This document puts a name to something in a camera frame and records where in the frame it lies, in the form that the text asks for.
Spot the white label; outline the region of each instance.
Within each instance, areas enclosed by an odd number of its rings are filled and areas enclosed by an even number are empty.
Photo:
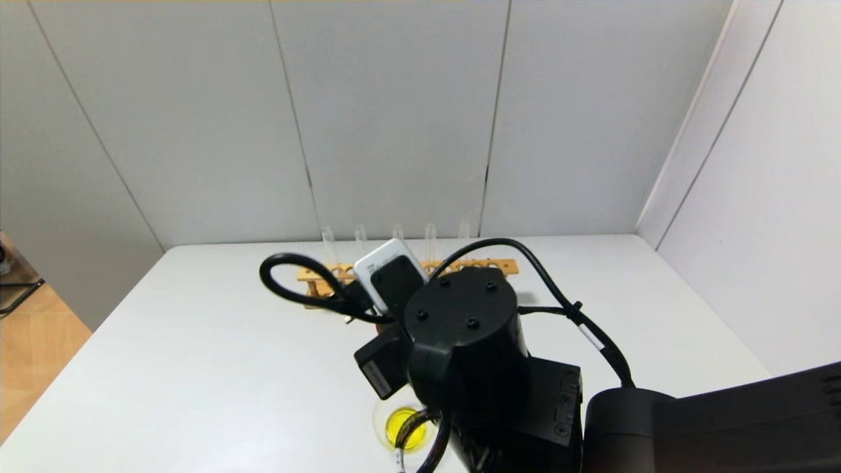
[[[394,451],[394,461],[397,463],[397,473],[406,473],[406,467],[403,464],[403,449]]]
[[[599,340],[595,335],[593,335],[593,332],[591,332],[585,324],[582,323],[581,325],[579,325],[579,330],[581,331],[581,333],[584,334],[585,337],[587,337],[588,340],[590,340],[590,343],[593,343],[595,349],[601,351],[605,347],[605,344],[602,343],[601,340]]]

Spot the panel seam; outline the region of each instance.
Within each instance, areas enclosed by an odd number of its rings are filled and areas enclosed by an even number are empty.
[[[76,100],[76,104],[82,111],[82,115],[85,117],[87,125],[91,127],[91,131],[96,137],[99,146],[102,148],[103,153],[105,153],[105,156],[108,158],[108,162],[111,164],[111,168],[114,170],[114,173],[117,174],[117,178],[119,179],[119,181],[123,184],[125,192],[129,195],[129,198],[131,199],[132,204],[135,205],[135,208],[137,209],[138,213],[140,213],[140,218],[142,218],[143,222],[146,223],[146,228],[149,229],[149,233],[151,233],[152,237],[155,238],[155,242],[157,243],[158,247],[161,249],[162,252],[166,252],[166,250],[164,250],[163,245],[161,244],[161,239],[158,238],[157,234],[155,233],[155,230],[152,229],[152,225],[149,223],[149,219],[146,218],[146,215],[143,213],[143,210],[141,209],[140,205],[138,205],[137,198],[135,198],[135,195],[132,194],[131,188],[125,182],[123,175],[119,172],[119,168],[117,167],[117,164],[114,163],[114,159],[111,157],[111,153],[108,152],[108,148],[105,146],[102,137],[99,136],[99,132],[97,131],[96,127],[93,126],[93,121],[91,120],[90,115],[87,114],[87,110],[85,110],[84,105],[82,105],[82,100],[79,98],[79,94],[76,93],[76,89],[70,82],[70,77],[67,76],[67,72],[64,70],[64,66],[61,64],[61,61],[59,61],[58,54],[56,54],[56,50],[53,48],[52,43],[50,42],[50,38],[47,36],[46,30],[44,29],[44,25],[41,24],[41,20],[38,18],[38,14],[35,12],[35,9],[32,6],[32,2],[30,0],[27,0],[26,4],[29,7],[29,11],[32,12],[32,17],[34,18],[35,23],[38,25],[38,30],[41,32],[41,36],[44,38],[44,42],[46,42],[47,48],[50,50],[50,54],[53,56],[53,60],[56,62],[56,65],[58,66],[61,75],[64,77],[64,81],[66,82],[67,87],[70,88],[70,92],[73,94],[73,98]]]
[[[490,121],[490,143],[488,144],[488,161],[484,168],[484,185],[482,188],[482,204],[479,207],[479,228],[476,236],[482,236],[482,224],[484,223],[484,204],[488,198],[488,178],[490,176],[490,157],[494,152],[494,134],[496,132],[496,115],[500,109],[500,90],[502,89],[502,70],[505,66],[505,48],[508,46],[508,25],[511,22],[511,2],[508,0],[508,10],[505,13],[505,32],[502,35],[502,54],[500,54],[500,74],[496,78],[496,97],[494,99],[494,115]]]
[[[298,111],[295,108],[295,99],[292,96],[292,83],[289,81],[289,73],[286,67],[286,58],[283,56],[283,47],[280,44],[280,30],[278,28],[278,20],[274,17],[274,6],[272,0],[267,2],[268,12],[272,17],[272,27],[274,28],[274,38],[278,42],[278,54],[280,55],[280,67],[283,69],[283,79],[286,81],[286,93],[289,96],[289,106],[292,109],[292,117],[295,120],[295,131],[298,133],[298,145],[301,149],[301,161],[304,163],[304,173],[307,177],[307,184],[309,185],[309,195],[313,201],[313,212],[315,213],[315,224],[318,226],[318,232],[321,232],[321,218],[318,213],[318,204],[315,202],[315,188],[313,187],[312,174],[309,172],[309,164],[307,163],[307,154],[304,151],[304,138],[301,136],[301,125],[298,122]]]
[[[781,0],[780,5],[777,6],[777,10],[774,12],[774,17],[771,19],[771,23],[768,25],[768,31],[765,32],[765,37],[762,39],[762,43],[759,45],[759,50],[756,53],[756,57],[754,57],[754,61],[750,64],[748,74],[745,75],[744,80],[742,81],[742,86],[739,88],[738,93],[736,94],[736,98],[735,100],[733,100],[733,104],[730,105],[730,109],[727,111],[727,116],[724,117],[724,121],[722,122],[721,128],[719,128],[718,133],[716,133],[716,139],[712,141],[712,145],[710,145],[709,151],[707,151],[706,156],[704,156],[704,161],[701,162],[701,165],[698,167],[697,173],[692,178],[692,182],[689,184],[689,188],[686,190],[683,199],[680,200],[680,204],[678,205],[677,210],[674,212],[674,215],[672,215],[672,218],[669,221],[669,225],[666,226],[666,231],[663,232],[663,235],[660,237],[660,241],[657,243],[657,246],[654,247],[654,251],[658,251],[660,249],[660,246],[665,241],[666,236],[672,229],[674,221],[677,219],[678,215],[680,214],[680,211],[683,209],[683,206],[686,203],[686,199],[689,198],[689,194],[691,194],[692,188],[695,187],[695,183],[698,181],[698,177],[703,172],[706,162],[710,159],[712,151],[716,148],[716,144],[718,144],[718,139],[721,138],[722,132],[727,127],[727,122],[730,120],[730,116],[733,115],[733,111],[736,109],[736,104],[738,104],[739,99],[742,97],[742,92],[744,91],[745,86],[748,84],[748,80],[750,79],[751,74],[754,73],[754,67],[756,66],[756,63],[759,60],[759,57],[762,56],[762,51],[765,48],[765,43],[768,41],[768,38],[771,35],[771,30],[774,29],[774,24],[777,21],[777,16],[780,15],[780,10],[783,8],[784,2],[785,0]]]

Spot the black cylindrical joint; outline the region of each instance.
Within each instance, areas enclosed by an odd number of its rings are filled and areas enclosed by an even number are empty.
[[[526,402],[529,386],[514,289],[497,268],[465,268],[418,290],[405,318],[411,340],[408,377],[418,399],[452,412],[462,430],[505,425]]]

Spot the yellow liquid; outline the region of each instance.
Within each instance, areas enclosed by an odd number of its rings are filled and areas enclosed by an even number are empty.
[[[416,412],[417,411],[411,407],[401,407],[400,409],[392,412],[389,416],[389,420],[385,421],[385,436],[389,439],[389,443],[392,447],[394,447],[394,444],[397,442],[397,433],[400,431],[400,428],[403,427],[403,423]],[[421,424],[409,436],[409,439],[406,440],[405,450],[410,452],[413,449],[420,447],[425,438],[426,424]]]

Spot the black cable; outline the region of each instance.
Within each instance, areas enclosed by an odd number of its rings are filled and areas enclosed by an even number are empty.
[[[628,366],[627,360],[625,360],[625,355],[622,354],[622,351],[617,347],[617,345],[611,340],[610,337],[607,336],[601,328],[595,324],[595,322],[591,321],[589,317],[584,315],[581,311],[574,311],[569,312],[562,307],[545,307],[545,306],[521,306],[517,307],[517,313],[519,314],[532,314],[535,312],[546,312],[550,314],[560,314],[562,316],[566,316],[572,323],[575,325],[584,325],[587,327],[590,332],[595,335],[596,338],[599,339],[604,347],[599,350],[601,356],[607,360],[607,363],[613,368],[613,371],[616,373],[616,376],[619,376],[619,381],[621,382],[622,387],[626,388],[633,388],[636,387],[633,382],[633,378],[631,377],[631,368]]]
[[[418,469],[417,473],[432,473],[441,462],[444,452],[447,449],[447,442],[450,439],[450,420],[448,416],[442,415],[438,411],[431,409],[424,409],[415,412],[400,426],[397,432],[397,439],[394,441],[394,447],[398,452],[398,467],[403,470],[403,449],[406,442],[409,441],[411,434],[417,430],[418,427],[429,421],[439,420],[438,434],[432,442],[432,448],[426,455],[426,459]]]
[[[329,298],[322,299],[319,297],[304,295],[283,287],[272,276],[272,268],[284,264],[300,266],[318,274],[331,287],[331,289],[333,289],[333,295]],[[360,303],[358,298],[351,295],[351,284],[359,284],[357,281],[345,286],[325,265],[315,261],[313,258],[306,257],[301,254],[278,253],[266,258],[260,265],[260,280],[274,294],[279,295],[286,300],[291,300],[292,302],[297,302],[306,306],[321,307],[323,309],[327,309],[328,311],[334,311],[346,316],[355,317],[365,322],[394,322],[394,319],[391,317],[374,316],[366,313],[367,308]]]
[[[576,325],[584,325],[587,327],[590,332],[599,339],[604,347],[600,349],[600,353],[603,357],[607,360],[607,363],[611,365],[614,371],[616,371],[616,375],[619,376],[621,380],[622,387],[634,387],[633,379],[631,377],[631,369],[628,367],[627,361],[625,360],[624,355],[622,355],[621,350],[613,341],[605,334],[599,326],[597,326],[593,321],[591,321],[584,313],[581,312],[581,303],[576,302],[572,303],[569,299],[563,295],[563,292],[558,288],[555,282],[552,280],[552,277],[549,276],[547,270],[543,267],[540,263],[540,260],[532,253],[532,250],[528,249],[526,245],[518,242],[517,240],[511,240],[510,238],[488,238],[487,240],[479,240],[478,242],[473,242],[467,245],[466,247],[457,250],[455,253],[451,254],[447,257],[444,261],[442,261],[441,265],[439,265],[435,271],[432,272],[430,275],[430,279],[437,278],[440,276],[447,267],[458,261],[459,258],[463,257],[469,252],[474,250],[478,250],[480,248],[485,247],[494,247],[494,246],[507,246],[513,247],[517,251],[523,254],[526,257],[528,262],[534,267],[535,271],[537,271],[537,275],[540,276],[540,279],[549,289],[549,292],[552,293],[555,300],[560,303],[561,307],[560,310],[563,312],[554,312],[554,313],[561,313],[565,315],[569,320],[571,320]],[[556,309],[552,307],[542,307],[543,309]]]

